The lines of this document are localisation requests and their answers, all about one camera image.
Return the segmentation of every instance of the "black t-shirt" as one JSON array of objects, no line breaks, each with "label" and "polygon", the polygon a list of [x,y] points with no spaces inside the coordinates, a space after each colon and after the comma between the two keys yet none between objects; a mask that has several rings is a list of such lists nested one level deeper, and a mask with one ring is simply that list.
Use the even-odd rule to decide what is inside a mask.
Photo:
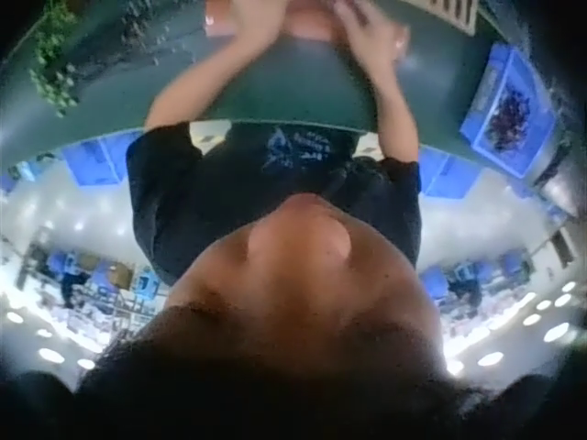
[{"label": "black t-shirt", "polygon": [[289,195],[316,193],[373,226],[415,265],[418,164],[353,159],[357,140],[331,128],[237,124],[204,156],[187,123],[155,129],[127,152],[138,244],[173,285],[219,238]]}]

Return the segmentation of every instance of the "hand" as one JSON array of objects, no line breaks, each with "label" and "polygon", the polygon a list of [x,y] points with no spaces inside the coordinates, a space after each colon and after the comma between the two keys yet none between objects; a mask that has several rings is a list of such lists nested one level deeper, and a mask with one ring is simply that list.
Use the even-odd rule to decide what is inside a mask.
[{"label": "hand", "polygon": [[389,19],[371,0],[337,0],[334,9],[355,59],[371,80],[389,76],[404,54],[407,27]]},{"label": "hand", "polygon": [[232,0],[238,36],[268,48],[279,37],[290,0]]}]

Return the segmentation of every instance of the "dark hair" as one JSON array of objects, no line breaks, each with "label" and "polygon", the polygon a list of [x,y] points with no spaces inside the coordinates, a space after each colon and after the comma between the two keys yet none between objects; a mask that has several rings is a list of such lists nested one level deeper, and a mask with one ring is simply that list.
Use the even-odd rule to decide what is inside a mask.
[{"label": "dark hair", "polygon": [[195,363],[150,342],[131,342],[97,362],[75,400],[78,423],[98,422],[112,438],[364,438],[397,431],[459,437],[472,409],[486,400],[484,392],[450,380],[392,382],[292,379],[244,362]]}]

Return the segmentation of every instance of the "orange object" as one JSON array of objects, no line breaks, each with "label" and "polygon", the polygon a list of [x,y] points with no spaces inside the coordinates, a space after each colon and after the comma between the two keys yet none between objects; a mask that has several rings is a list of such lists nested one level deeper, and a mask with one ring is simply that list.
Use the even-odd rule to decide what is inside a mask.
[{"label": "orange object", "polygon": [[[230,0],[206,0],[205,33],[208,37],[225,37],[236,31],[230,14]],[[341,43],[346,40],[344,29],[320,0],[292,0],[285,17],[286,35]]]}]

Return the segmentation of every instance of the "finger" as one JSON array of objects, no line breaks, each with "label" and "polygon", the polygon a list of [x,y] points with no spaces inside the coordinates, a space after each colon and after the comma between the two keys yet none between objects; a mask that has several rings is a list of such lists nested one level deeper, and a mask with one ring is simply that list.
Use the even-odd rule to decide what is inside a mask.
[{"label": "finger", "polygon": [[359,18],[355,11],[353,11],[346,0],[337,0],[334,4],[334,11],[337,13],[338,18],[342,21],[345,29],[349,34],[353,34],[360,30]]},{"label": "finger", "polygon": [[387,20],[385,13],[372,0],[355,0],[354,3],[370,23]]}]

